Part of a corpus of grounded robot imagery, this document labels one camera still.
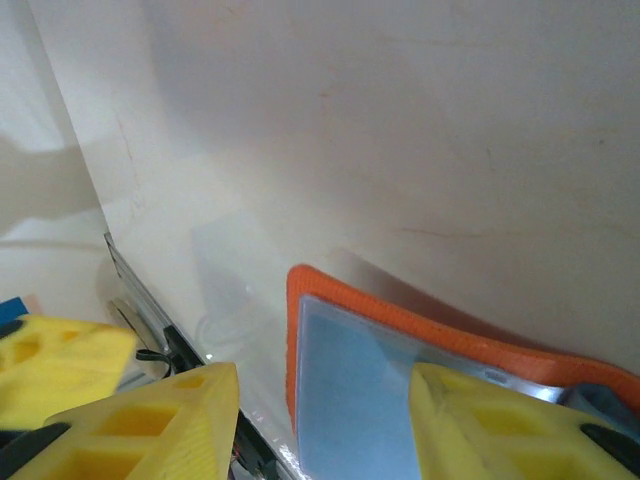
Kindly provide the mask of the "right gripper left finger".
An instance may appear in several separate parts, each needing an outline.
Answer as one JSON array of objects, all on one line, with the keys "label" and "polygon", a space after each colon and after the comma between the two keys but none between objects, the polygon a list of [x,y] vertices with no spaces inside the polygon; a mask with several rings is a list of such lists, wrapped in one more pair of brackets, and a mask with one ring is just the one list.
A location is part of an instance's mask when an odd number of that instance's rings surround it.
[{"label": "right gripper left finger", "polygon": [[225,479],[239,412],[213,363],[58,413],[1,451],[4,479]]}]

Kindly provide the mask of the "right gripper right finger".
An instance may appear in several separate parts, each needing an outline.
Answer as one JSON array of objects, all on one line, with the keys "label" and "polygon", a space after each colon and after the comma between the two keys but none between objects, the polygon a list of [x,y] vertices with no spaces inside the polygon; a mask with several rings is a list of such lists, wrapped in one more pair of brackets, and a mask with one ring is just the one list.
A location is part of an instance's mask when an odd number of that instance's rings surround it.
[{"label": "right gripper right finger", "polygon": [[636,479],[639,445],[605,421],[430,363],[409,411],[424,479]]}]

